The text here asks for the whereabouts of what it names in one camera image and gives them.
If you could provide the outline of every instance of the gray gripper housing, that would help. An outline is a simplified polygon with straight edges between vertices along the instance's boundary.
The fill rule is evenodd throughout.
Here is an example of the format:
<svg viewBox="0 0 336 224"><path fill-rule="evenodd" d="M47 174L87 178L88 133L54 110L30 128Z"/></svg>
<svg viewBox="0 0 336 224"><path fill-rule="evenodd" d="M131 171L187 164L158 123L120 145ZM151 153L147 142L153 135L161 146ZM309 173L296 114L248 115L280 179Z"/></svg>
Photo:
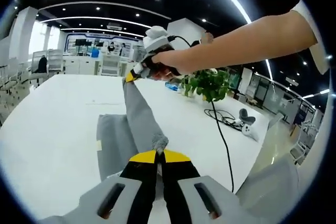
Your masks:
<svg viewBox="0 0 336 224"><path fill-rule="evenodd" d="M253 217L239 205L236 195L209 176L178 181L186 199L192 224L249 223L265 224L265 219ZM110 177L82 195L79 206L64 216L51 216L39 224L126 224L133 200L141 182L122 177ZM117 190L122 192L113 206L108 219L99 216L100 209ZM206 205L212 205L219 217L212 219Z"/></svg>

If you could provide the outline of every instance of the blue object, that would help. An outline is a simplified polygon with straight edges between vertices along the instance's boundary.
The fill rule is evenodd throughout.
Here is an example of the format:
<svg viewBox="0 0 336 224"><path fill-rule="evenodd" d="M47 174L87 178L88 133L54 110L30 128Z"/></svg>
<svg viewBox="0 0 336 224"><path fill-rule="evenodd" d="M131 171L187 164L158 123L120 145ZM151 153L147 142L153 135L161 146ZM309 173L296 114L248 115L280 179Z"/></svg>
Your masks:
<svg viewBox="0 0 336 224"><path fill-rule="evenodd" d="M169 82L166 82L166 83L165 83L165 86L166 86L167 88L171 89L171 90L174 90L174 91L177 91L177 90L178 90L178 88L177 88L176 85L174 85L174 84L170 84Z"/></svg>
<svg viewBox="0 0 336 224"><path fill-rule="evenodd" d="M91 53L91 57L92 58L98 58L99 56L99 50L97 48L93 48L92 53Z"/></svg>

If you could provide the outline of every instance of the black cable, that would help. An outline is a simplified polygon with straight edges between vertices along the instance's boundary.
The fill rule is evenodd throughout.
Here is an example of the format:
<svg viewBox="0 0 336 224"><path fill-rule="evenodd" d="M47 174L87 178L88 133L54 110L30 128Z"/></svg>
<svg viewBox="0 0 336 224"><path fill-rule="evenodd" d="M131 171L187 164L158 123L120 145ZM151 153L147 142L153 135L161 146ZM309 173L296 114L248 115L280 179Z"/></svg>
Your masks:
<svg viewBox="0 0 336 224"><path fill-rule="evenodd" d="M211 110L211 109L205 109L204 110L204 113L207 116L209 116L212 119L216 119L216 117L214 117L214 115L212 115L211 112L214 112L214 110ZM230 116L223 116L221 114L221 112L225 112L225 113L229 114ZM235 123L236 118L232 114L230 114L229 112L227 112L225 110L216 110L216 114L219 114L219 117L221 118L221 119L218 119L219 122L224 123L225 125L233 128L235 130L242 131L242 128L245 125L245 123L243 123L243 122L241 122L240 124Z"/></svg>
<svg viewBox="0 0 336 224"><path fill-rule="evenodd" d="M191 45L189 44L188 41L185 40L185 38L182 38L181 36L178 36L178 35L174 35L174 37L175 38L180 38L180 39L184 40L188 44L188 46L191 47Z"/></svg>
<svg viewBox="0 0 336 224"><path fill-rule="evenodd" d="M224 139L224 136L222 134L222 131L221 131L221 127L219 126L219 122L218 122L218 118L217 118L217 113L216 113L216 109L215 109L215 105L214 105L214 102L211 101L211 105L212 105L212 108L215 112L215 119L216 119L216 123L217 123L217 126L218 126L218 130L219 130L219 133L223 139L223 142L225 144L225 147L226 147L226 153L227 153L227 159L228 159L228 163L229 163L229 168L230 168L230 174L231 174L231 182L232 182L232 190L231 192L233 192L233 189L234 189L234 184L233 184L233 173L232 173L232 167L231 167L231 160L230 160L230 154L229 154L229 147L227 146L227 143Z"/></svg>
<svg viewBox="0 0 336 224"><path fill-rule="evenodd" d="M188 46L191 47L191 45L189 44L188 41L186 41L183 37L178 36L178 35L169 36L169 37L168 37L168 41L172 41L172 40L174 40L175 38L180 38L180 39L184 40L184 41L188 44ZM231 182L232 182L232 190L231 190L231 192L233 192L233 190L234 190L234 183L233 183L233 173L232 173L232 167L231 167L231 160L230 160L229 148L228 148L227 143L226 143L226 141L225 141L225 139L224 139L224 136L223 136L223 134L222 134L221 127L219 126L219 121L220 121L220 120L218 120L218 118L217 118L217 111L216 111L216 109L215 109L214 102L211 101L211 104L212 104L213 111L214 111L214 113L215 113L215 119L216 119L216 123L217 123L217 126L218 126L219 133L220 133L220 135L221 135L221 137L222 137L222 139L223 139L223 142L224 142L224 144L225 144L225 147L226 147L227 159L228 159L228 163L229 163L230 174L231 174ZM211 111L211 110L209 110L208 113L207 113L206 110L204 110L205 114L207 114L208 116L212 117L211 114L210 114L210 111ZM230 113L228 113L228 114L229 114L230 116L232 116L232 118L229 118L229 117L227 117L227 116L222 116L223 121L220 121L220 122L225 123L225 122L224 122L225 119L233 119L233 120L235 119L233 115L231 115ZM229 123L229 122L227 121L227 123L225 123L225 124L231 126L232 128L234 128L234 129L236 129L236 130L239 130L239 129L237 129L237 128L235 128L235 127L233 126L233 122L232 122L232 123Z"/></svg>

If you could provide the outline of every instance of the potted plant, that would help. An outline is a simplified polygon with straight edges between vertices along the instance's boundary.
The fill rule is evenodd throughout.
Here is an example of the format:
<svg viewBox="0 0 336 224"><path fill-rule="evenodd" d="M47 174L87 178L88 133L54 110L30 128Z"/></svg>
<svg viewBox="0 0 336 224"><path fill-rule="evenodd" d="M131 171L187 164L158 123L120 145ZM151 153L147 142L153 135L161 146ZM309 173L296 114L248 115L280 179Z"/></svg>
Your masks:
<svg viewBox="0 0 336 224"><path fill-rule="evenodd" d="M198 95L203 95L203 100L216 102L224 99L229 91L229 73L216 69L196 71L185 76L181 81L181 86L187 97L196 91Z"/></svg>

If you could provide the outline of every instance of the white controller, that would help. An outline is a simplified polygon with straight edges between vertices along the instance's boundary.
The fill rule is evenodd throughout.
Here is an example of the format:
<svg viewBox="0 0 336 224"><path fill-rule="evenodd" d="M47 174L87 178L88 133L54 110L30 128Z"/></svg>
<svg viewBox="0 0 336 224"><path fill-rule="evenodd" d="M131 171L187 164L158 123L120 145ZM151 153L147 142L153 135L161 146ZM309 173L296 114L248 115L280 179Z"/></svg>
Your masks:
<svg viewBox="0 0 336 224"><path fill-rule="evenodd" d="M253 127L251 127L251 125L247 125L245 124L242 128L241 128L241 132L243 133L243 135L245 136L249 136L252 139L254 139L255 141L258 141L258 134L255 131L255 129Z"/></svg>

